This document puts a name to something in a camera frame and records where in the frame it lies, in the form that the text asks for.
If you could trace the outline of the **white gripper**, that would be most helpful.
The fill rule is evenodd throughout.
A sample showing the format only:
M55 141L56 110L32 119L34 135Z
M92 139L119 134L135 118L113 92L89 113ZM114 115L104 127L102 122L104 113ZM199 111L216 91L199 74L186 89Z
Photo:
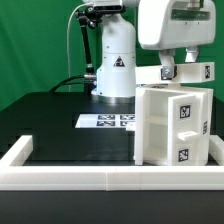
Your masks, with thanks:
M195 63L198 45L211 44L216 33L216 9L212 0L204 0L198 9L190 0L141 0L138 8L138 40L143 49L161 50L161 79L177 75L176 48L186 48L186 63Z

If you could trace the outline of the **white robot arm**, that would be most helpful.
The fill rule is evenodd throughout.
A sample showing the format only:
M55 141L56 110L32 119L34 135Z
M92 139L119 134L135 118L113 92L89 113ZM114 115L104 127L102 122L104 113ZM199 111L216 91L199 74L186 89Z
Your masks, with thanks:
M198 47L214 41L216 8L212 0L82 0L92 24L102 20L102 64L92 93L99 101L130 102L137 84L135 44L159 53L162 81L175 80L174 52L187 50L197 59Z

